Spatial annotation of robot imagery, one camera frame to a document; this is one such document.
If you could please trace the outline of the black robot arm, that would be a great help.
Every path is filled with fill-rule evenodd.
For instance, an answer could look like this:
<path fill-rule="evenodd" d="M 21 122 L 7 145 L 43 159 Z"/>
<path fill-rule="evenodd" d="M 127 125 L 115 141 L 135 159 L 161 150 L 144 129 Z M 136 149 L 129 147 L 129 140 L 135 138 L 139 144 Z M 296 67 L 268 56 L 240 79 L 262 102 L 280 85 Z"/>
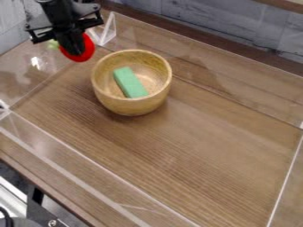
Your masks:
<path fill-rule="evenodd" d="M 27 20 L 25 31 L 32 43 L 56 40 L 63 50 L 80 56 L 88 49 L 84 42 L 85 30 L 104 24 L 99 3 L 76 0 L 35 0 L 43 13 Z"/>

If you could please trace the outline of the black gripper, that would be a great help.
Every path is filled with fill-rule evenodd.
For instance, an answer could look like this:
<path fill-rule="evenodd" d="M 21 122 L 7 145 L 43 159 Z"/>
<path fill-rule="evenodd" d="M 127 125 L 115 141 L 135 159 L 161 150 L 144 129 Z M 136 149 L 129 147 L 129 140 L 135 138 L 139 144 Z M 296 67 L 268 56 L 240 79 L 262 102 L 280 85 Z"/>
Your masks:
<path fill-rule="evenodd" d="M 103 24 L 100 4 L 81 3 L 76 0 L 35 0 L 35 2 L 43 12 L 25 23 L 32 43 L 55 39 L 71 55 L 80 55 L 85 50 L 83 38 L 85 30 Z"/>

